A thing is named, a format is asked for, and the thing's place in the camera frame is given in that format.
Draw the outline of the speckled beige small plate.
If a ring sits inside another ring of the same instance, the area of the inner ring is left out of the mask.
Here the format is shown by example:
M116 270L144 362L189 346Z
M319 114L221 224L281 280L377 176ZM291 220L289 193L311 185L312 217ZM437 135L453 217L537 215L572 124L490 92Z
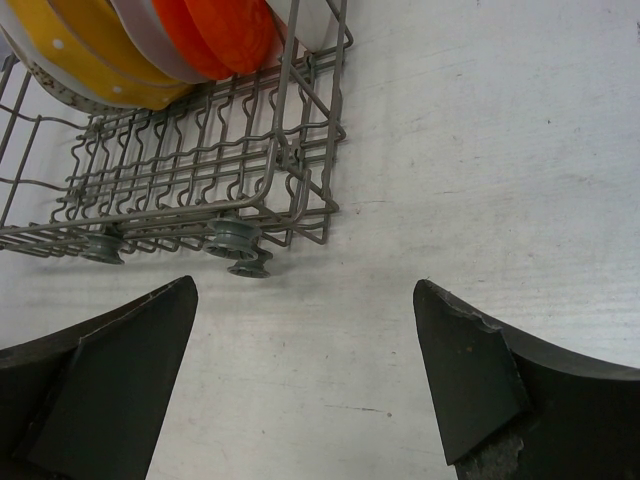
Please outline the speckled beige small plate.
M65 87L36 64L29 66L28 70L48 94L68 107L90 115L115 115L121 112L120 108L88 99Z

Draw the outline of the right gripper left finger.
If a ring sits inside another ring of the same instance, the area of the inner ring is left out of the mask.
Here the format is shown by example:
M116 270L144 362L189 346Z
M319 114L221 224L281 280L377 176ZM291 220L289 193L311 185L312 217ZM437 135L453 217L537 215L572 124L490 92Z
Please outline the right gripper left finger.
M146 478L197 305L183 276L2 349L2 478Z

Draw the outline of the orange round plate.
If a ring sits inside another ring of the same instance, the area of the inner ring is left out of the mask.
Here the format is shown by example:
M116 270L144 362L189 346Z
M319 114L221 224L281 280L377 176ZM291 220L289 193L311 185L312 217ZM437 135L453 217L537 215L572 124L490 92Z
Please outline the orange round plate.
M265 61L275 25L265 1L193 0L186 7L207 47L234 73L250 74Z
M184 60L210 80L225 80L234 72L206 44L183 0L152 0L153 8Z

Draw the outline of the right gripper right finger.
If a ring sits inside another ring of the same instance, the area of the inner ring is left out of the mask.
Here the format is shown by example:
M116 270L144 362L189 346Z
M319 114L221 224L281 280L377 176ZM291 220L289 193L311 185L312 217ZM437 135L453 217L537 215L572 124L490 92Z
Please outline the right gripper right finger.
M460 479L635 479L639 372L499 321L428 280L416 329Z

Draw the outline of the light blue scalloped plate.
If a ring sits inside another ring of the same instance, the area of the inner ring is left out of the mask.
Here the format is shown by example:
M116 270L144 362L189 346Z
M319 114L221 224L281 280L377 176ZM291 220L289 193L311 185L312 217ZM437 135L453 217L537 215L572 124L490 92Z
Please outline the light blue scalloped plate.
M111 4L130 40L151 64L187 84L207 81L175 47L151 0L113 0Z

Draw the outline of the white rectangular plate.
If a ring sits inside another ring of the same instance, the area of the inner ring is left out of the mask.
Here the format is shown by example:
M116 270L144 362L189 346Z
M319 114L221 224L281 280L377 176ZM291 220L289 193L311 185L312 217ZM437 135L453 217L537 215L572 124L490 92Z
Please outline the white rectangular plate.
M275 15L290 27L290 0L267 0ZM311 52L321 51L328 44L329 29L336 23L325 0L300 0L295 25L295 36Z

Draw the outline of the yellow dotted scalloped plate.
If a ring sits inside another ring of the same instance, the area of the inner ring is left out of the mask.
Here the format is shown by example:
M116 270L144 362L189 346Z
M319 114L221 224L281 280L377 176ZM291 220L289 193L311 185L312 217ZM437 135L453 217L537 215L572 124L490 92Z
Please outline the yellow dotted scalloped plate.
M162 110L193 87L163 73L136 48L107 1L10 1L38 53L99 98Z

